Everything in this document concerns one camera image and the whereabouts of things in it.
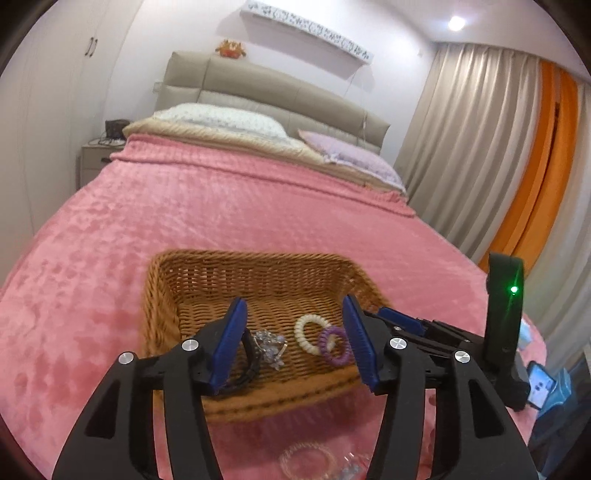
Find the smartphone on stand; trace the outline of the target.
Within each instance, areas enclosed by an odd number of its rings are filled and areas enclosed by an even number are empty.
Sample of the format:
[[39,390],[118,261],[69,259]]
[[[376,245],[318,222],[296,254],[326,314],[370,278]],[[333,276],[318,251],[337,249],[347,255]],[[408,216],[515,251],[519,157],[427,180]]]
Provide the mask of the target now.
[[535,361],[531,361],[528,364],[527,373],[530,384],[530,393],[527,402],[533,408],[541,410],[554,390],[556,380],[547,372],[543,365]]

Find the white wardrobe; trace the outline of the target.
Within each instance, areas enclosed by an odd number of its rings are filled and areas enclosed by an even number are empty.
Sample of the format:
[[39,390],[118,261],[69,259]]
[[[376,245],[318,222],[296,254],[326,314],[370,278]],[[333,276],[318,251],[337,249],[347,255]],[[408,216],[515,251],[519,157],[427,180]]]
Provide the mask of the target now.
[[138,1],[58,1],[1,75],[1,274],[77,188]]

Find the black device on nightstand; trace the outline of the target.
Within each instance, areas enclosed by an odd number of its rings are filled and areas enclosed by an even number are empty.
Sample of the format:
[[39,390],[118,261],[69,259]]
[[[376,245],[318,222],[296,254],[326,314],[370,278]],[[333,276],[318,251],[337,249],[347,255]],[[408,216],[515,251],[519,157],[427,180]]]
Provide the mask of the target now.
[[123,130],[130,124],[126,119],[114,119],[105,121],[105,138],[109,140],[124,140]]

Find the ceiling spot light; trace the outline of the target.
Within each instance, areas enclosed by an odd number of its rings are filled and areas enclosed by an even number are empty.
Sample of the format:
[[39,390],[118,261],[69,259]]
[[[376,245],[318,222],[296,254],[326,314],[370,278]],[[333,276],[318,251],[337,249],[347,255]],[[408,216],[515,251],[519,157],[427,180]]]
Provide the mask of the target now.
[[452,32],[460,32],[462,31],[468,24],[468,20],[460,15],[453,15],[448,24],[447,28]]

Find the orange plush toy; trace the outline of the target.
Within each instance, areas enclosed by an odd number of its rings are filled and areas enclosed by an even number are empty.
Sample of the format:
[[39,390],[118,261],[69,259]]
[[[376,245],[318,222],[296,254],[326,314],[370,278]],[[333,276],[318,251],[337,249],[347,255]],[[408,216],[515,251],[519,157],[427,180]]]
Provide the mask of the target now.
[[245,47],[242,42],[224,39],[215,49],[215,52],[223,57],[239,59],[246,56]]

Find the orange curtain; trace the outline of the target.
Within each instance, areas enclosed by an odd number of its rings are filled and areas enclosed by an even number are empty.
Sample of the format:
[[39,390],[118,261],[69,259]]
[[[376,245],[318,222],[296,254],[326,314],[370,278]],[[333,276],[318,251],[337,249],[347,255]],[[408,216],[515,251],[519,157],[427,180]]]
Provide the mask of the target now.
[[541,62],[541,104],[529,160],[513,202],[487,252],[522,258],[530,273],[549,240],[567,190],[578,133],[578,85]]

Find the white decorative wall shelf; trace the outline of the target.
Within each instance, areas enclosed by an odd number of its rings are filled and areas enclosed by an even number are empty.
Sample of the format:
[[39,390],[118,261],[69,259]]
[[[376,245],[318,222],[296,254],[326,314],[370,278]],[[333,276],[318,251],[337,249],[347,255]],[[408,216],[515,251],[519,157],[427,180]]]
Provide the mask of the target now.
[[260,1],[245,1],[240,11],[252,15],[253,17],[269,20],[276,24],[283,25],[284,27],[294,29],[294,31],[314,37],[315,39],[348,54],[353,59],[356,59],[363,64],[369,65],[374,60],[374,54],[370,52],[370,50],[360,46],[360,44],[353,42],[353,40],[329,29],[328,27],[295,15],[290,11]]

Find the beige padded headboard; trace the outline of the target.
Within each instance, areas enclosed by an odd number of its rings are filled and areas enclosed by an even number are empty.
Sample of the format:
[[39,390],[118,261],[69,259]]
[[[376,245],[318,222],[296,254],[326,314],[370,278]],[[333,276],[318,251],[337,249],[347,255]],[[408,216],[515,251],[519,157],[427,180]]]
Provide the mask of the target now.
[[175,51],[155,109],[204,103],[269,116],[287,134],[328,135],[379,154],[390,124],[361,106],[279,71],[216,55]]

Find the lilac pillow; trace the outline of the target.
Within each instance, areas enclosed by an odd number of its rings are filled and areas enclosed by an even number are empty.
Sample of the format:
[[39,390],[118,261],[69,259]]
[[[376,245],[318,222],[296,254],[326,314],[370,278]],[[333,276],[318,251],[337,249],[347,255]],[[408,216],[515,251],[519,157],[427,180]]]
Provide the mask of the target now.
[[320,133],[300,130],[298,135],[305,144],[323,155],[325,162],[351,167],[407,194],[400,175],[378,154]]

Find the clear bead strand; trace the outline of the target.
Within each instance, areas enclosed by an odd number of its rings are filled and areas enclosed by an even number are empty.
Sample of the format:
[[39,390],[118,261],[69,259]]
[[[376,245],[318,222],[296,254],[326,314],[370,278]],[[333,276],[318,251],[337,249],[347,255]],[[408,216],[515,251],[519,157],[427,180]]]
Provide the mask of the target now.
[[367,453],[349,452],[345,457],[344,466],[339,470],[335,479],[339,480],[366,480],[370,467],[370,455]]

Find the black smart watch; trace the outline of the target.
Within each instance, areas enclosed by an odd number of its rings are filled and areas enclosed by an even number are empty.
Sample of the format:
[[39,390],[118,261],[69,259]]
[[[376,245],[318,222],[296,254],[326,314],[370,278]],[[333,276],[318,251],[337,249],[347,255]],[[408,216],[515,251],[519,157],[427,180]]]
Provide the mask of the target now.
[[262,352],[260,352],[259,346],[257,346],[256,340],[254,340],[252,332],[249,329],[245,329],[242,334],[242,347],[245,350],[245,369],[242,370],[238,378],[228,380],[224,384],[221,390],[219,390],[219,394],[221,395],[235,394],[239,390],[249,386],[259,376]]

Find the brown wicker basket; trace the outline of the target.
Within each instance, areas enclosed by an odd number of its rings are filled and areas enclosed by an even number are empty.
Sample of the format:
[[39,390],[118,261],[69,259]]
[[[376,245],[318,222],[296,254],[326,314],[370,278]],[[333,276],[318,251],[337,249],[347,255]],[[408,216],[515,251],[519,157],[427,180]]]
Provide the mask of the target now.
[[242,253],[169,250],[149,263],[143,291],[141,354],[167,352],[204,325],[221,318],[233,299],[247,304],[250,331],[287,339],[283,367],[231,395],[204,399],[208,421],[252,421],[338,397],[360,385],[353,365],[332,367],[304,353],[294,323],[318,314],[342,323],[342,300],[353,294],[370,312],[390,301],[355,262],[334,254]]

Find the bedside table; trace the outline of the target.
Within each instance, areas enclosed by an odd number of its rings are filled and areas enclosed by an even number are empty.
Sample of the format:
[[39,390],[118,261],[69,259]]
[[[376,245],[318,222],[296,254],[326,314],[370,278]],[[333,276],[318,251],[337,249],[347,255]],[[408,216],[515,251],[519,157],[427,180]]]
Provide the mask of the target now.
[[83,145],[78,159],[78,188],[81,189],[94,180],[111,162],[110,156],[121,151],[124,146],[124,141],[106,139],[91,140]]

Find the white dotted pillow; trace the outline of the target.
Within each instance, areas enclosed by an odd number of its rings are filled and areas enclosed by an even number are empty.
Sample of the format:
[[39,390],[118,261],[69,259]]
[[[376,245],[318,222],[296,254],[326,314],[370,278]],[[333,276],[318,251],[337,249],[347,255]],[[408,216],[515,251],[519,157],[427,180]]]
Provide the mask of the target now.
[[156,111],[153,118],[163,121],[188,123],[221,128],[270,139],[287,140],[288,135],[280,122],[270,116],[252,111],[202,103],[183,103]]

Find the beige quilt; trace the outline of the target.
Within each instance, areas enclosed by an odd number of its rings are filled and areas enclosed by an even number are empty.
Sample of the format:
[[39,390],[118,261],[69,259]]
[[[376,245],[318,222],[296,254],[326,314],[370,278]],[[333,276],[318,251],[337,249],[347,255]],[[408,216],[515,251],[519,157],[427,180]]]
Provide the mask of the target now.
[[406,195],[406,187],[390,165],[379,166],[345,158],[339,152],[318,150],[307,142],[287,137],[273,139],[256,133],[188,122],[174,122],[148,117],[123,129],[127,139],[133,134],[148,134],[181,143],[214,149],[249,153],[295,165],[308,167],[329,176],[382,191]]

